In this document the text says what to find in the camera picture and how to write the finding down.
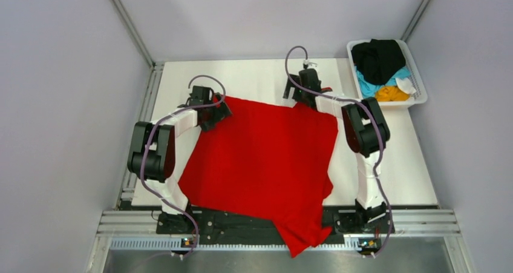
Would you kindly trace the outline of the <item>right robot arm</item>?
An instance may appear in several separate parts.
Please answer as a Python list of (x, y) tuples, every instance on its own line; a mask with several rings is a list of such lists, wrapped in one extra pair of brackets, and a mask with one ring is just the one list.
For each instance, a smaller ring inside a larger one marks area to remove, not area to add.
[(380, 175), (390, 129), (377, 100), (347, 98), (322, 88), (317, 71), (308, 67), (297, 75), (287, 74), (283, 98), (342, 120), (346, 142), (356, 156), (358, 168), (355, 225), (370, 232), (386, 222), (390, 202)]

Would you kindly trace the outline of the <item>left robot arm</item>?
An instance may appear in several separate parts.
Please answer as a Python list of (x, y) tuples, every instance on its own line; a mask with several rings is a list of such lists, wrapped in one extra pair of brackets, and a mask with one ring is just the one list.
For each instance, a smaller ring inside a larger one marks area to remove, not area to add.
[(186, 102), (169, 115), (134, 125), (127, 167), (161, 201), (159, 234), (188, 234), (198, 230), (189, 200), (178, 185), (176, 140), (196, 127), (204, 132), (213, 130), (217, 123), (231, 116), (225, 97), (225, 91), (215, 92), (210, 87), (195, 85)]

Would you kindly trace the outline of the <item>red t shirt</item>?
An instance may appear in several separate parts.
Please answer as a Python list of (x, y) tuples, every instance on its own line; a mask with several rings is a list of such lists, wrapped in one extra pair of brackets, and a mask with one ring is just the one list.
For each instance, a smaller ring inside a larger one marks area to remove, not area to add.
[(320, 245), (337, 120), (303, 104), (226, 103), (232, 115), (200, 134), (180, 189), (195, 206), (272, 221), (292, 257)]

